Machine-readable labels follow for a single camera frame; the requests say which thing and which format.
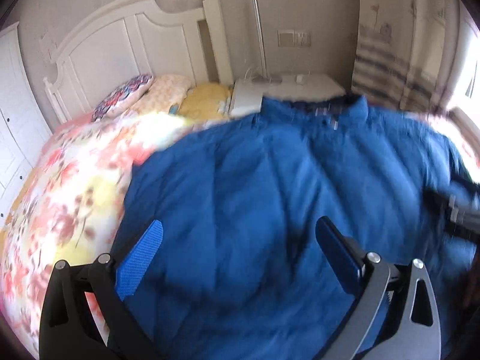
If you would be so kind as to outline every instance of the gray wall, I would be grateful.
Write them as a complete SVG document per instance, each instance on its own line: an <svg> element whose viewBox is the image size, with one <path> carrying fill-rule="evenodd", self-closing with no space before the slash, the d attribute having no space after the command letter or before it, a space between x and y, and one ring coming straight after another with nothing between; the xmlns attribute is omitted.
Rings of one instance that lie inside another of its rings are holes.
<svg viewBox="0 0 480 360"><path fill-rule="evenodd" d="M20 21L20 48L32 91L48 124L58 125L57 117L43 90L42 78L56 79L57 69L44 61L40 37L47 31L56 44L80 20L113 0L20 0L6 26ZM157 0L166 12L201 6L202 0ZM243 77L248 67L258 66L257 41L251 0L220 0L235 77ZM350 87L355 59L359 0L259 0L270 73L327 73L341 85ZM311 31L311 47L279 48L278 29Z"/></svg>

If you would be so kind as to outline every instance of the blue jacket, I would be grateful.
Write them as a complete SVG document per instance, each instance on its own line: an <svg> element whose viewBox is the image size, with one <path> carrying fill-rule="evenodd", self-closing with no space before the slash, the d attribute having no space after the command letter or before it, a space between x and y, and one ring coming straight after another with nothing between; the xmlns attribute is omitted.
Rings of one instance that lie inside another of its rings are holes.
<svg viewBox="0 0 480 360"><path fill-rule="evenodd" d="M328 215L366 251L426 263L447 342L475 247L444 234L423 192L471 198L453 175L468 177L450 140L363 97L337 123L264 99L133 169L113 251L153 219L164 238L125 302L172 360L311 359L353 300L315 240Z"/></svg>

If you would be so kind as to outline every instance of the screw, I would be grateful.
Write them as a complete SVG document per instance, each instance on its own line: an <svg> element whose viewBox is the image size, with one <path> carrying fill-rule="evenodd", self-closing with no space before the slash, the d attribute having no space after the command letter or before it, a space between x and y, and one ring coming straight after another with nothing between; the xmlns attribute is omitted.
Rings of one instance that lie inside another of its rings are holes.
<svg viewBox="0 0 480 360"><path fill-rule="evenodd" d="M418 269L422 269L422 268L425 266L425 264L423 263L423 261L420 260L420 259L413 259L413 265L414 265L415 267L417 267Z"/></svg>
<svg viewBox="0 0 480 360"><path fill-rule="evenodd" d="M374 251L369 251L367 253L367 258L372 262L372 263L375 263L375 264L378 264L381 260L380 258L380 255L375 253Z"/></svg>
<svg viewBox="0 0 480 360"><path fill-rule="evenodd" d="M110 261L110 255L108 253L100 254L98 257L98 262L100 264L106 264Z"/></svg>
<svg viewBox="0 0 480 360"><path fill-rule="evenodd" d="M60 261L57 261L57 263L55 264L55 268L57 269L65 268L65 260L61 259Z"/></svg>

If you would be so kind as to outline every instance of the headboard panel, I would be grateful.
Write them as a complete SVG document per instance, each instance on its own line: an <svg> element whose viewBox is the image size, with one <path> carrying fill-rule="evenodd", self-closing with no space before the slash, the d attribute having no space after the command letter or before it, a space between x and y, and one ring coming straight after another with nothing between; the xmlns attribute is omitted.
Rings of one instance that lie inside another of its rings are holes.
<svg viewBox="0 0 480 360"><path fill-rule="evenodd" d="M45 91L61 122L95 108L110 91L141 73L177 73L208 81L198 22L206 20L220 82L233 84L218 0L170 14L155 0L116 0L80 22L53 56L58 76Z"/></svg>

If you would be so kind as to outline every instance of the headboard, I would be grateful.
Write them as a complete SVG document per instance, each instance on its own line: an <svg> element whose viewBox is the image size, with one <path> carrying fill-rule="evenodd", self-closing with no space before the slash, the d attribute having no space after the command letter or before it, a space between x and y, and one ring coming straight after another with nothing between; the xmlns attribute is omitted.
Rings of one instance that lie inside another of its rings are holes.
<svg viewBox="0 0 480 360"><path fill-rule="evenodd" d="M205 39L200 24L206 21ZM208 81L206 53L213 50L220 83L233 84L219 0L181 13L163 12L155 0L116 0L81 21L52 60L57 80L45 77L46 94L63 123L94 109L114 88L141 73L183 74Z"/></svg>

